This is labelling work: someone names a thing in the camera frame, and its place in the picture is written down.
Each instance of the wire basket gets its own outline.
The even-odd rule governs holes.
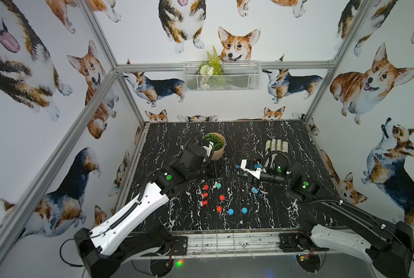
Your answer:
[[[224,75],[199,75],[201,62],[184,63],[184,75],[189,92],[254,91],[258,89],[259,62],[223,62]]]

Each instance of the dog tongue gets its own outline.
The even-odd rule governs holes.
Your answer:
[[[188,0],[177,0],[179,2],[179,4],[183,7],[183,6],[187,6],[188,4]]]
[[[17,53],[20,50],[17,40],[8,31],[3,31],[0,34],[0,42],[10,52]]]

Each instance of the black marble tabletop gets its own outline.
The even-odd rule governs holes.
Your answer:
[[[138,193],[146,174],[169,163],[180,152],[181,145],[196,131],[204,134],[218,132],[226,138],[221,162],[227,168],[224,178],[218,180],[222,187],[213,189],[214,180],[189,186],[149,215],[135,231],[149,231],[160,224],[169,231],[294,229],[303,225],[305,220],[326,226],[338,225],[320,211],[293,204],[284,196],[281,187],[263,186],[255,194],[251,186],[233,176],[243,174],[242,170],[235,167],[242,159],[263,157],[267,140],[282,139],[289,143],[289,155],[300,163],[301,174],[326,186],[329,189],[328,196],[332,195],[332,181],[301,120],[151,124],[128,201]],[[208,205],[201,207],[199,201],[202,200],[201,193],[205,192],[202,188],[204,184],[210,186],[206,199]],[[222,202],[220,195],[226,197]],[[223,212],[216,211],[218,205],[223,208]],[[243,207],[248,209],[247,214],[241,212]],[[235,211],[233,215],[227,213],[230,208]]]

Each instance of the plant pot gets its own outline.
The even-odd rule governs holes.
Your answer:
[[[213,152],[213,157],[211,158],[211,160],[219,160],[222,158],[222,155],[224,154],[224,149],[226,147],[226,139],[224,138],[224,136],[222,136],[221,134],[217,133],[217,132],[210,132],[208,134],[214,134],[216,136],[218,136],[219,138],[221,138],[222,143],[224,144],[224,146],[222,146],[222,148],[220,148],[217,151]]]

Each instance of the potted plant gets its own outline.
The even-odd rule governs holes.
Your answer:
[[[213,156],[211,160],[219,160],[224,154],[224,148],[226,147],[226,139],[224,136],[217,132],[207,133],[204,139],[213,143]]]

